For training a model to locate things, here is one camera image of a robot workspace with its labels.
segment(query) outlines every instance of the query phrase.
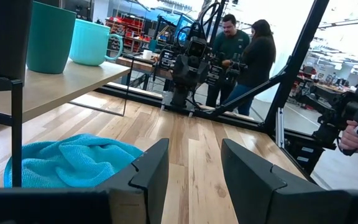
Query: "hand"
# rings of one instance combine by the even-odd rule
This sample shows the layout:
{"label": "hand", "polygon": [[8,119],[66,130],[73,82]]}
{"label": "hand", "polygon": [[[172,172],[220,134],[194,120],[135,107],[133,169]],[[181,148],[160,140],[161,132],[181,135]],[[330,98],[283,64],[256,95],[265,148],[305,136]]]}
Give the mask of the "hand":
{"label": "hand", "polygon": [[339,143],[341,149],[358,149],[358,134],[354,131],[357,126],[357,122],[347,121],[347,127],[343,131],[341,143]]}
{"label": "hand", "polygon": [[230,66],[230,64],[231,64],[231,61],[230,61],[230,60],[224,60],[224,61],[222,62],[222,65],[225,66],[225,67]]}

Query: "dark hair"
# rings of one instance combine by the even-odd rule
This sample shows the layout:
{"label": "dark hair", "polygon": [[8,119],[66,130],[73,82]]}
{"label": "dark hair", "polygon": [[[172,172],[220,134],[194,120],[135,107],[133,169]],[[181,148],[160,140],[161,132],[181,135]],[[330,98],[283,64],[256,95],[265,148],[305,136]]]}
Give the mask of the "dark hair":
{"label": "dark hair", "polygon": [[273,38],[272,30],[270,30],[269,23],[264,20],[260,19],[251,26],[255,30],[254,38],[258,37],[271,37]]}
{"label": "dark hair", "polygon": [[273,32],[270,29],[270,24],[266,20],[260,19],[260,20],[258,20],[256,22],[254,22],[254,24],[251,27],[255,30],[255,33],[254,33],[254,36],[252,37],[252,40],[255,40],[256,38],[259,38],[259,37],[266,37],[266,38],[268,38],[268,39],[270,39],[272,41],[273,46],[274,46],[273,49],[274,49],[274,62],[275,62],[276,45],[274,43]]}
{"label": "dark hair", "polygon": [[231,21],[231,23],[233,23],[233,25],[236,24],[236,18],[232,15],[232,14],[227,14],[223,17],[222,19],[223,22],[228,22]]}

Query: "jeans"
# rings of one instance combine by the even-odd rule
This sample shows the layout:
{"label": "jeans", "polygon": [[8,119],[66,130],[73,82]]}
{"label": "jeans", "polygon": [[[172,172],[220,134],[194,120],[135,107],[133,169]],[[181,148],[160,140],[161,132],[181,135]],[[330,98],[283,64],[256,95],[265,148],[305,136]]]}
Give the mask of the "jeans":
{"label": "jeans", "polygon": [[229,97],[230,93],[233,91],[233,88],[234,85],[225,85],[225,84],[223,84],[222,86],[214,86],[214,87],[208,86],[208,95],[206,97],[205,105],[215,108],[219,91],[221,92],[220,104],[222,104],[223,101],[225,101]]}
{"label": "jeans", "polygon": [[[251,89],[253,89],[253,88],[245,86],[245,85],[237,84],[234,87],[233,91],[230,93],[227,100],[223,104],[226,104],[226,103],[236,99],[237,97],[243,95],[244,93],[247,93]],[[254,100],[253,97],[238,107],[239,114],[249,116],[249,110],[251,109],[252,100]]]}

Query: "light blue mug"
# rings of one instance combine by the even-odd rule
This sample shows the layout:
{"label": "light blue mug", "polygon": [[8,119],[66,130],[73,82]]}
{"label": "light blue mug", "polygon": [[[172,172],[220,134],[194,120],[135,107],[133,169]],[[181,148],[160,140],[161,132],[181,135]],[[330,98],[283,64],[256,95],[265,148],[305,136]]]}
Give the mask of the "light blue mug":
{"label": "light blue mug", "polygon": [[[110,37],[119,40],[119,51],[113,58],[106,55]],[[110,34],[110,27],[76,19],[69,57],[78,64],[98,66],[105,59],[117,59],[122,53],[122,46],[122,37]]]}

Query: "teal mug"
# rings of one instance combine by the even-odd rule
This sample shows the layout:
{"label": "teal mug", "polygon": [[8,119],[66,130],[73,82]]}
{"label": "teal mug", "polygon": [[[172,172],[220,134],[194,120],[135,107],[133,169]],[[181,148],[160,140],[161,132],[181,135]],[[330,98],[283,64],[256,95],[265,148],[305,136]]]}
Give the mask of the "teal mug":
{"label": "teal mug", "polygon": [[76,13],[34,1],[27,67],[35,72],[59,74],[65,69]]}
{"label": "teal mug", "polygon": [[[122,53],[122,37],[109,33],[110,27],[76,19],[70,58],[78,64],[89,66],[98,66],[105,59],[117,59]],[[113,58],[106,55],[110,37],[118,38],[120,44],[118,54]]]}

